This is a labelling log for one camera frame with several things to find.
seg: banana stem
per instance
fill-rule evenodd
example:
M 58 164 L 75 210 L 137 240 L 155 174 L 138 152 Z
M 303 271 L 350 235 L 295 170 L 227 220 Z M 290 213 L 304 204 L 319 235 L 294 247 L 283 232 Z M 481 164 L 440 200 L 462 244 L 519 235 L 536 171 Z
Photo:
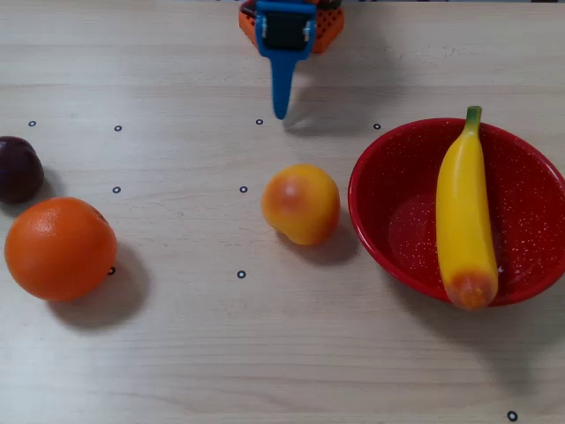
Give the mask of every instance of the banana stem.
M 469 106 L 467 108 L 467 118 L 465 119 L 465 127 L 463 129 L 466 133 L 478 133 L 482 111 L 483 108 L 480 106 Z

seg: orange citrus fruit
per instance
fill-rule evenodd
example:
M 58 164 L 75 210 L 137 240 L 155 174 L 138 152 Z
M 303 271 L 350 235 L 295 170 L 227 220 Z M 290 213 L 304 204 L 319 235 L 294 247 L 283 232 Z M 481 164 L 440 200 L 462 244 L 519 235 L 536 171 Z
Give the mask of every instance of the orange citrus fruit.
M 261 198 L 265 220 L 298 245 L 327 239 L 339 221 L 334 180 L 309 164 L 292 165 L 269 181 Z
M 79 199 L 57 197 L 14 221 L 4 257 L 25 290 L 63 301 L 92 291 L 108 274 L 116 250 L 116 235 L 100 212 Z

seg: yellow banana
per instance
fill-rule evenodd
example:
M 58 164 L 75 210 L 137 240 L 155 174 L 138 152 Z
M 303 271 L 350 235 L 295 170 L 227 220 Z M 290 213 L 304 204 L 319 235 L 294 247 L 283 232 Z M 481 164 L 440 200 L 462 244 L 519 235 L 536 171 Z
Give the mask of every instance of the yellow banana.
M 498 291 L 485 163 L 478 139 L 481 110 L 479 106 L 467 109 L 463 132 L 443 158 L 435 206 L 441 280 L 449 299 L 469 310 L 486 307 Z

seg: red bowl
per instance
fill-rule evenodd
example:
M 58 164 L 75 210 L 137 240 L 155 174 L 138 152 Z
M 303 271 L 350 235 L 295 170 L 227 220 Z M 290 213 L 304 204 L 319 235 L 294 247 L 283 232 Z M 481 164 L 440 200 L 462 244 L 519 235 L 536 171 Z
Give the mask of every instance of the red bowl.
M 413 289 L 449 302 L 435 239 L 435 189 L 463 119 L 399 126 L 361 155 L 349 188 L 351 221 L 365 248 Z M 499 265 L 492 306 L 529 299 L 565 271 L 565 181 L 534 147 L 481 124 L 488 206 Z

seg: toy fruit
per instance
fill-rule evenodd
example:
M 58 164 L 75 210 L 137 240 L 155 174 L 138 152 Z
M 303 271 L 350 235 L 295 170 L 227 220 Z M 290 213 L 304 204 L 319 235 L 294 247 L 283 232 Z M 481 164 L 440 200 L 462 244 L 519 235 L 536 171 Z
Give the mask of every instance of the toy fruit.
M 486 198 L 485 164 L 478 139 L 481 108 L 467 109 L 463 132 L 440 167 L 435 199 L 441 280 L 449 299 L 480 309 L 498 291 L 498 267 Z
M 32 145 L 18 137 L 0 137 L 0 201 L 28 201 L 43 183 L 43 168 Z
M 71 300 L 96 287 L 116 259 L 114 231 L 92 206 L 57 197 L 12 224 L 4 257 L 14 280 L 38 298 Z
M 320 168 L 298 164 L 278 172 L 261 198 L 265 220 L 298 245 L 327 239 L 340 215 L 334 180 Z

